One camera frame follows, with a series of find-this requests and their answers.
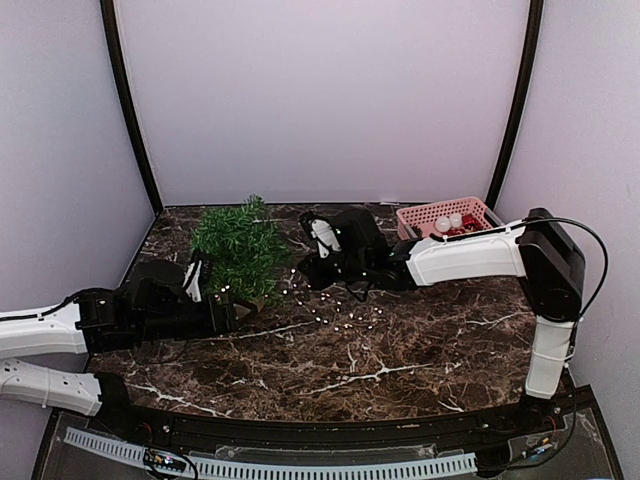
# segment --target black cable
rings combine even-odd
[[[605,246],[604,241],[602,240],[602,238],[600,238],[600,236],[593,229],[591,229],[590,227],[586,226],[584,223],[580,223],[580,222],[578,222],[576,220],[572,220],[570,218],[557,218],[557,217],[553,217],[553,218],[534,218],[534,219],[526,219],[525,218],[521,223],[519,223],[517,225],[513,225],[513,226],[511,226],[509,228],[516,229],[516,228],[521,228],[521,227],[527,227],[528,225],[535,225],[535,224],[538,224],[538,223],[566,223],[568,225],[573,225],[573,226],[578,227],[578,228],[584,230],[585,232],[587,232],[600,245],[600,248],[602,250],[602,256],[603,256],[603,259],[604,259],[604,266],[602,268],[602,276],[600,277],[600,281],[598,282],[598,285],[596,286],[596,289],[593,291],[593,294],[591,295],[591,297],[589,298],[589,300],[587,301],[585,306],[580,311],[579,318],[576,319],[576,320],[580,320],[580,318],[582,318],[584,316],[584,314],[589,309],[589,307],[591,307],[591,304],[593,303],[593,301],[596,299],[596,297],[600,293],[600,290],[602,289],[602,286],[604,285],[604,281],[607,278],[607,273],[609,271],[609,253],[607,252],[607,247]]]
[[[64,307],[69,305],[71,302],[73,302],[75,299],[77,299],[81,295],[86,295],[89,293],[112,292],[112,291],[113,290],[109,290],[108,288],[87,288],[84,290],[80,290],[74,293],[73,295],[69,295],[61,303],[59,303],[55,307],[51,307],[49,310],[45,310],[40,313],[30,313],[27,315],[13,315],[9,317],[0,317],[0,322],[8,322],[12,320],[31,320],[33,318],[44,318],[62,310]]]

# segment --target black curved pole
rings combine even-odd
[[[120,45],[120,36],[118,35],[118,24],[116,23],[116,12],[113,0],[100,0],[102,9],[102,23],[104,24],[104,33],[107,38],[107,48],[109,49],[109,58],[111,59],[111,69],[113,70],[113,78],[116,82],[118,97],[120,98],[120,107],[124,115],[124,121],[129,132],[129,140],[133,147],[133,153],[136,157],[138,169],[142,176],[144,188],[147,191],[149,202],[156,216],[162,212],[164,206],[158,192],[158,186],[153,178],[149,157],[144,147],[138,117],[133,106],[133,98],[131,89],[129,88],[129,80],[127,79],[127,71],[124,66],[124,57],[122,56],[122,46]]]
[[[485,204],[494,209],[500,196],[502,184],[507,176],[509,161],[513,153],[513,147],[516,143],[518,129],[520,128],[520,120],[524,111],[524,104],[527,99],[529,83],[531,81],[531,72],[533,71],[533,61],[536,56],[536,47],[538,45],[538,35],[540,34],[540,24],[542,23],[542,7],[544,0],[531,0],[529,5],[529,19],[527,21],[527,32],[524,37],[524,46],[522,48],[522,58],[520,59],[520,70],[518,71],[518,80],[516,81],[516,89],[513,93],[513,102],[511,103],[511,111],[507,120],[507,128],[504,132],[500,154],[496,162],[496,168],[493,171],[493,178],[489,186],[489,192],[485,200]]]

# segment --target wire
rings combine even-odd
[[[108,288],[87,288],[84,290],[79,290],[73,295],[69,295],[65,298],[61,303],[56,305],[55,307],[51,307],[49,310],[45,310],[40,313],[30,313],[27,315],[12,315],[8,317],[0,317],[0,322],[8,322],[13,320],[31,320],[33,318],[43,318],[48,317],[49,315],[53,315],[54,313],[62,310],[64,307],[69,305],[71,302],[76,300],[81,295],[86,295],[89,293],[100,293],[100,292],[112,292],[113,290],[109,290]]]
[[[147,449],[151,449],[151,450],[155,450],[154,448],[151,448],[151,447],[146,447],[146,448]],[[198,467],[196,467],[196,464],[189,457],[187,457],[186,455],[183,455],[181,453],[172,452],[172,451],[169,451],[169,450],[162,450],[162,452],[169,453],[169,454],[173,455],[174,457],[177,457],[177,458],[179,458],[181,460],[184,460],[189,465],[189,468],[191,468],[191,470],[193,470],[193,480],[198,480],[200,478],[200,474],[198,473]],[[154,475],[149,475],[149,476],[151,476],[153,478],[156,478],[156,479],[159,479],[159,480],[180,478],[180,477],[182,477],[182,473],[185,473],[185,472],[182,472],[179,475],[174,475],[172,473],[163,473],[163,472],[158,471],[152,464],[149,464],[148,466],[149,466],[149,469],[151,469],[151,471],[154,473]]]
[[[551,425],[553,425],[553,433],[551,434],[551,438],[553,438],[558,432],[558,425],[556,425],[556,421],[553,419],[551,415],[547,415],[547,418],[549,419],[549,422],[551,422]]]

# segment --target black frame edge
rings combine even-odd
[[[60,409],[53,408],[47,420],[47,426],[42,434],[42,440],[40,440],[40,448],[38,448],[38,455],[36,456],[36,463],[33,465],[31,471],[31,480],[40,480],[44,473],[45,460],[47,453],[51,448],[51,442],[53,439],[53,433],[58,425],[58,418],[60,417]]]
[[[511,111],[507,120],[507,127],[502,139],[500,154],[493,171],[489,191],[485,199],[485,204],[491,210],[494,210],[513,154],[513,147],[516,143],[520,122],[524,105],[527,100],[529,84],[531,83],[531,73],[533,72],[533,63],[536,56],[536,48],[538,45],[538,36],[540,34],[540,25],[542,24],[542,10],[544,0],[531,0],[529,4],[529,18],[527,20],[527,30],[524,36],[524,45],[522,47],[522,57],[520,59],[520,69],[518,70],[518,79],[516,88],[513,93],[513,102],[511,103]]]
[[[138,124],[138,117],[133,106],[133,97],[131,96],[124,57],[122,56],[122,46],[120,44],[120,35],[118,34],[118,24],[116,22],[116,11],[113,0],[100,0],[100,8],[102,10],[102,23],[107,39],[111,69],[113,70],[113,78],[120,99],[120,108],[122,109],[124,121],[127,125],[129,140],[133,147],[133,153],[136,157],[138,169],[140,170],[149,202],[151,202],[154,213],[159,215],[164,209],[164,206],[162,205],[158,186],[153,178],[153,171],[151,170],[151,164],[149,163],[149,157],[144,147],[140,125]]]

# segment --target white egg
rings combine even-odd
[[[440,233],[446,233],[451,229],[451,220],[449,220],[449,217],[438,217],[438,219],[436,220],[436,230],[438,230]]]
[[[459,213],[452,213],[449,220],[453,228],[460,228],[462,226],[462,215]]]

